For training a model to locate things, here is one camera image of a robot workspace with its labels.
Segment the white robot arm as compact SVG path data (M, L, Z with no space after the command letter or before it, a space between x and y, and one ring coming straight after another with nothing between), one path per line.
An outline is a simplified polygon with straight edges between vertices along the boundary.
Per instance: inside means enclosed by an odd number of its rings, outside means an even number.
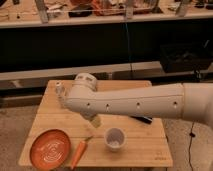
M176 83L98 91L98 80L80 73L64 98L65 106L92 122L98 114L182 119L213 130L213 83Z

